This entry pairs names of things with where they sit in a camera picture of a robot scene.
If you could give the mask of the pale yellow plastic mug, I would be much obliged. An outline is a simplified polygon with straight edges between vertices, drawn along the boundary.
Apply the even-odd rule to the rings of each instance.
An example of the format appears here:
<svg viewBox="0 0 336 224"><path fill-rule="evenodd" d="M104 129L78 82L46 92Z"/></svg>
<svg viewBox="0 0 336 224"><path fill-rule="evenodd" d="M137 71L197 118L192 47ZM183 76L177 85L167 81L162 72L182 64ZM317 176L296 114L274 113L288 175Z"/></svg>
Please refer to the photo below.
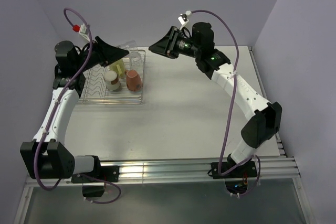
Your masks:
<svg viewBox="0 0 336 224"><path fill-rule="evenodd" d="M116 62L112 63L109 66L109 68L110 70L113 70L117 73L118 78L121 78L121 79L125 78L126 68L125 68L123 59L119 59Z"/></svg>

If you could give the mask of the small clear plastic glass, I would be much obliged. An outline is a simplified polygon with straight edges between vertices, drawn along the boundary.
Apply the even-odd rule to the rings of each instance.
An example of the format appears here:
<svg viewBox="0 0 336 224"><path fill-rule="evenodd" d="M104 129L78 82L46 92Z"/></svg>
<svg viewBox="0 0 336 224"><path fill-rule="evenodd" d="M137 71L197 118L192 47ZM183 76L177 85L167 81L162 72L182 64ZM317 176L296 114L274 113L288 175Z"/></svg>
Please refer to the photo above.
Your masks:
<svg viewBox="0 0 336 224"><path fill-rule="evenodd" d="M138 46L137 46L135 40L125 42L123 44L118 45L117 47L121 48L121 49L124 49L124 50L127 50L129 52L129 54L132 53L132 52L138 51Z"/></svg>

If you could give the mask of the brown metal-lined cup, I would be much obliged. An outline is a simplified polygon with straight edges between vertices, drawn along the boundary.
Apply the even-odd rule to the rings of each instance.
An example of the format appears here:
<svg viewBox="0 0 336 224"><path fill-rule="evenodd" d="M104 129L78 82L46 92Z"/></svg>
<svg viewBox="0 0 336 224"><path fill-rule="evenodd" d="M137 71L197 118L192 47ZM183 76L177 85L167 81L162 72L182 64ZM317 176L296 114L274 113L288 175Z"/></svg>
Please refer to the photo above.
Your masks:
<svg viewBox="0 0 336 224"><path fill-rule="evenodd" d="M103 77L104 77L107 90L115 91L120 88L120 81L115 71L109 70L105 72Z"/></svg>

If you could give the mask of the pink patterned ceramic mug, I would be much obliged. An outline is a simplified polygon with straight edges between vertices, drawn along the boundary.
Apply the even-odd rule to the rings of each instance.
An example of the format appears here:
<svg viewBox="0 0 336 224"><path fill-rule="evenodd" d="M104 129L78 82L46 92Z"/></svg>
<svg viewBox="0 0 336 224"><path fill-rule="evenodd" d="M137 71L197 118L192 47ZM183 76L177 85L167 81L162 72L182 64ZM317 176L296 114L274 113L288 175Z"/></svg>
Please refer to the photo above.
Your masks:
<svg viewBox="0 0 336 224"><path fill-rule="evenodd" d="M137 92L142 89L142 80L136 70L132 69L125 71L125 76L128 90L132 92Z"/></svg>

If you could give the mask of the large clear plastic tumbler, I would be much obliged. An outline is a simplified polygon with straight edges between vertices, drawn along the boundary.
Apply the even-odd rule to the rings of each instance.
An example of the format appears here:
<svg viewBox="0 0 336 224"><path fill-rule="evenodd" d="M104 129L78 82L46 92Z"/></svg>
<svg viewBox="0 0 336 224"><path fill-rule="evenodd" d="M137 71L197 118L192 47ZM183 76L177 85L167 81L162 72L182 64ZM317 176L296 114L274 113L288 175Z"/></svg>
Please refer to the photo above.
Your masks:
<svg viewBox="0 0 336 224"><path fill-rule="evenodd" d="M130 68L139 71L143 67L143 59L138 51L131 51L129 54Z"/></svg>

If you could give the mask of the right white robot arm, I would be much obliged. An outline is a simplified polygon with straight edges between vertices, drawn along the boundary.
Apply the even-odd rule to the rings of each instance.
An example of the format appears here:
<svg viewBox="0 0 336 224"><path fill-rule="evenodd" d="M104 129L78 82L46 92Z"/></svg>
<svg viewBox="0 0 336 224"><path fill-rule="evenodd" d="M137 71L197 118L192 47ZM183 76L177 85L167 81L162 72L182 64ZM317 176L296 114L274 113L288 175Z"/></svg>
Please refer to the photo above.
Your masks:
<svg viewBox="0 0 336 224"><path fill-rule="evenodd" d="M215 48L214 32L209 23L195 23L188 38L181 29L172 26L163 38L149 47L149 51L170 59L179 55L194 58L198 69L230 94L232 102L242 110L247 119L241 130L242 140L228 156L226 168L221 162L217 168L219 176L240 176L245 164L263 143L279 131L281 105L261 96L236 72L230 59Z"/></svg>

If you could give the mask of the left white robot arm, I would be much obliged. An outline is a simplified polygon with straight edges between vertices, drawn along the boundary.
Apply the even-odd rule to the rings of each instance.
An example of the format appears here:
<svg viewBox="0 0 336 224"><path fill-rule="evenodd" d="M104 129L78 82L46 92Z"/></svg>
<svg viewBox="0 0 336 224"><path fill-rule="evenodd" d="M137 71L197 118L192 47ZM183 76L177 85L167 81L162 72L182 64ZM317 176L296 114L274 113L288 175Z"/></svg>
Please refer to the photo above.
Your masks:
<svg viewBox="0 0 336 224"><path fill-rule="evenodd" d="M55 46L57 64L52 99L45 119L30 142L23 142L20 154L32 179L64 179L83 173L91 182L102 176L97 156L74 156L64 146L71 114L84 90L84 72L100 65L107 67L128 55L99 37L82 50L70 41Z"/></svg>

